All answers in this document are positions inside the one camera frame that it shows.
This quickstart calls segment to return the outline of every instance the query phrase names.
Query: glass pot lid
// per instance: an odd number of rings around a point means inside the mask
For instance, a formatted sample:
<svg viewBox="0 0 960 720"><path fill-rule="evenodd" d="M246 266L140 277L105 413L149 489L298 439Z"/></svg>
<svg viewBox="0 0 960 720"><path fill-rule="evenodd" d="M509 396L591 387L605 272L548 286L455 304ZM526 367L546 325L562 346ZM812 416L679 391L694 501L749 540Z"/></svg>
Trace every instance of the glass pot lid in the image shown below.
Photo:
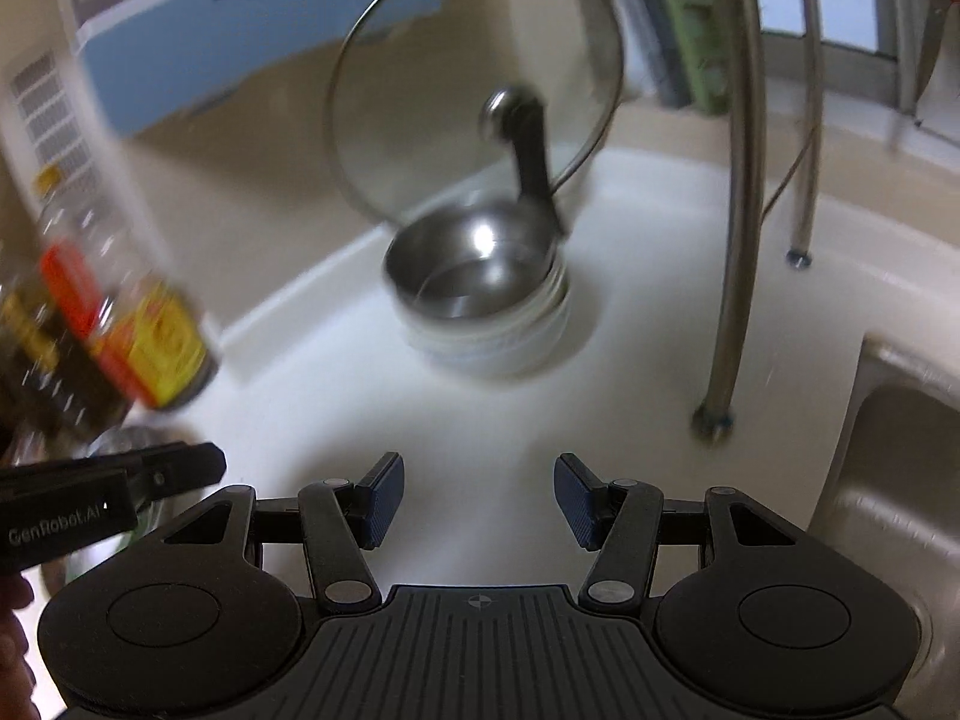
<svg viewBox="0 0 960 720"><path fill-rule="evenodd" d="M398 226L447 200L517 196L512 150L481 119L520 85L544 104L555 191L600 142L622 84L611 0L374 0L329 81L326 157L352 202Z"/></svg>

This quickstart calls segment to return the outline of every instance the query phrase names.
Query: kitchen counter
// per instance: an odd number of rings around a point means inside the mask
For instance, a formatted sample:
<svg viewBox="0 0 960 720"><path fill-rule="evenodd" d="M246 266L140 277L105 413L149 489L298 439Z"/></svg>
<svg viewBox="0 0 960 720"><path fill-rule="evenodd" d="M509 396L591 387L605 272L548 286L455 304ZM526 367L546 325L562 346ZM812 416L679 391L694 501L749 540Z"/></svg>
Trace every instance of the kitchen counter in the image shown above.
<svg viewBox="0 0 960 720"><path fill-rule="evenodd" d="M604 478L672 498L733 485L808 523L843 420L860 341L878 331L960 370L960 252L862 208L824 199L814 266L784 264L789 204L764 230L731 440L710 449L689 418L704 394L726 245L727 170L608 148L580 186L566 247L573 314L544 370L483 382L436 370L406 346L375 268L261 375L224 371L176 423L227 454L224 483L289 496L358 478L386 450L406 495L382 549L381 586L568 583L581 552L553 500L552 464L572 451ZM382 234L368 240L382 247ZM669 548L656 588L695 565ZM306 592L299 550L268 570ZM40 604L30 610L35 618ZM44 717L59 699L42 672Z"/></svg>

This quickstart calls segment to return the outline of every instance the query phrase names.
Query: red label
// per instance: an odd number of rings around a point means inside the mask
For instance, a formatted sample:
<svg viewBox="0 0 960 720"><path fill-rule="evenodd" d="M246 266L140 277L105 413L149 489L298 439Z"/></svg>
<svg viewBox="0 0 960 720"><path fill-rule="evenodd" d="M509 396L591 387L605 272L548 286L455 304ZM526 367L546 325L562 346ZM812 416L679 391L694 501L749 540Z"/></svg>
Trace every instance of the red label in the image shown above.
<svg viewBox="0 0 960 720"><path fill-rule="evenodd" d="M97 326L104 295L80 250L56 242L40 257L40 272L70 329L85 341Z"/></svg>
<svg viewBox="0 0 960 720"><path fill-rule="evenodd" d="M93 349L93 356L112 384L131 400L137 400L148 409L157 408L154 396L143 386L131 367L116 350L99 343Z"/></svg>

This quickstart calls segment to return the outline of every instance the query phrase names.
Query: yellow label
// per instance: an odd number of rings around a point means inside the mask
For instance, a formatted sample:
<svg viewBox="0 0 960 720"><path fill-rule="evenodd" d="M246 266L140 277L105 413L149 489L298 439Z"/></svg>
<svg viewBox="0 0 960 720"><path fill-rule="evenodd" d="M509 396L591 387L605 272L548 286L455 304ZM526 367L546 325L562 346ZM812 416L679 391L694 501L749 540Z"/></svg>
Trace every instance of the yellow label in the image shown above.
<svg viewBox="0 0 960 720"><path fill-rule="evenodd" d="M9 295L0 305L0 319L10 329L24 353L44 373L53 373L59 365L56 343L37 327L23 307L19 295Z"/></svg>
<svg viewBox="0 0 960 720"><path fill-rule="evenodd" d="M119 354L162 407L186 389L203 365L206 345L181 300L163 287L147 295L117 322L107 344Z"/></svg>

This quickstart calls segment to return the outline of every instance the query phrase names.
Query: sauce bottle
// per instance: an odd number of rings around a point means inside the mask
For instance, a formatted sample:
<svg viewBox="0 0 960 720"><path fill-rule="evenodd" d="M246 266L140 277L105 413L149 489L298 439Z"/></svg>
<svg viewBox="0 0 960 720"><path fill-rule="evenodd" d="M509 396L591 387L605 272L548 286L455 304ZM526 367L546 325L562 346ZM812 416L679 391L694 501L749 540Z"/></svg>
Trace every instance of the sauce bottle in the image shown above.
<svg viewBox="0 0 960 720"><path fill-rule="evenodd" d="M120 424L130 401L77 341L34 269L0 252L0 378L28 423L90 442Z"/></svg>
<svg viewBox="0 0 960 720"><path fill-rule="evenodd" d="M101 370L149 409L196 397L217 371L181 293L142 254L107 196L64 188L56 166L37 177L40 272Z"/></svg>

